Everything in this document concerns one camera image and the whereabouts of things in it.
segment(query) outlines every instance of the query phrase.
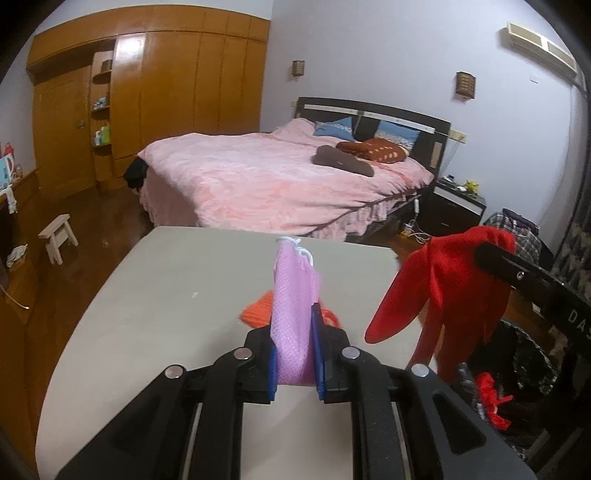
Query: wardrobe door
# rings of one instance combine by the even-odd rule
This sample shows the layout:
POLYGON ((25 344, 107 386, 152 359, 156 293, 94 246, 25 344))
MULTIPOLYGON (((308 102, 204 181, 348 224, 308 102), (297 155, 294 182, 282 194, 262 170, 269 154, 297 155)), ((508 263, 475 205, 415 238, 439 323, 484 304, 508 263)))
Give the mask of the wardrobe door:
POLYGON ((242 82, 243 133, 259 131, 262 81, 265 73, 266 53, 266 44, 256 40, 248 41, 244 65, 244 80, 242 82))
POLYGON ((224 35, 203 33, 201 36, 193 117, 193 128, 198 133, 216 135, 219 131, 220 78, 225 41, 224 35))
POLYGON ((111 144, 117 159, 142 149, 139 130, 139 93, 145 33, 121 35, 113 54, 111 73, 111 144))
POLYGON ((201 34, 146 36, 141 87, 142 145, 193 131, 195 74, 201 34))
POLYGON ((245 38, 226 37, 219 97, 219 133, 222 135, 245 133, 242 120, 242 81, 247 43, 245 38))
POLYGON ((69 197, 95 184, 88 130, 90 66, 35 85, 33 134, 45 194, 69 197))

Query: wall switch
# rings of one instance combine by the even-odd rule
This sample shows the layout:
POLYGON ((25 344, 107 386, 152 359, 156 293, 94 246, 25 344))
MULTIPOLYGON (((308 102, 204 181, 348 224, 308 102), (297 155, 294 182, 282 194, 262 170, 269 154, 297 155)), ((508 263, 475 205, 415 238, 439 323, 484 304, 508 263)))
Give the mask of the wall switch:
POLYGON ((468 136, 457 130, 450 130, 449 138, 451 138, 452 140, 456 140, 457 142, 466 143, 468 136))

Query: black headboard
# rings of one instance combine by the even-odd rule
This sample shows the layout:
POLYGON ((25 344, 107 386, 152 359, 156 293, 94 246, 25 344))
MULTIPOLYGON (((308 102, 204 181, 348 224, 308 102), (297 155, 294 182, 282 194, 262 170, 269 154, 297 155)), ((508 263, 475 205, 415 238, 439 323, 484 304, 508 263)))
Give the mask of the black headboard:
POLYGON ((437 177, 451 124, 445 120, 375 103, 335 98, 300 97, 295 117, 313 122, 333 122, 353 117, 353 136, 363 141, 373 138, 380 120, 393 122, 421 133, 410 156, 437 177))

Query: plaid bag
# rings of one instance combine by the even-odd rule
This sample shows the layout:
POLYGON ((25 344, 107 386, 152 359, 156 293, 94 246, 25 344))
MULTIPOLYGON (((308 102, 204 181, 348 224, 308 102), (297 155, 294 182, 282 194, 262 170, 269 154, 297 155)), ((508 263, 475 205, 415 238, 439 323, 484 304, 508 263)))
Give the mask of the plaid bag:
POLYGON ((515 236, 515 255, 534 265, 540 263, 542 240, 530 229, 520 227, 515 220, 502 212, 493 213, 486 219, 484 225, 512 233, 515 236))

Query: white table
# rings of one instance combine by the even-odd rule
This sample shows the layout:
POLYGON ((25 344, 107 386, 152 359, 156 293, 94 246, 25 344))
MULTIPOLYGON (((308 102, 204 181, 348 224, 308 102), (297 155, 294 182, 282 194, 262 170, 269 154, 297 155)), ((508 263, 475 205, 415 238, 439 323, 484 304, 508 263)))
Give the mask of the white table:
MULTIPOLYGON (((171 364, 212 364, 243 345, 238 316, 273 288, 276 235, 160 227, 129 253, 82 317, 51 378, 37 435, 41 480, 59 470, 171 364)), ((322 277, 320 298, 351 344, 405 367, 420 333, 367 345, 363 334, 398 271, 388 248, 302 239, 322 277)), ((270 406, 245 405, 242 479, 352 478, 350 408, 280 385, 270 406)))

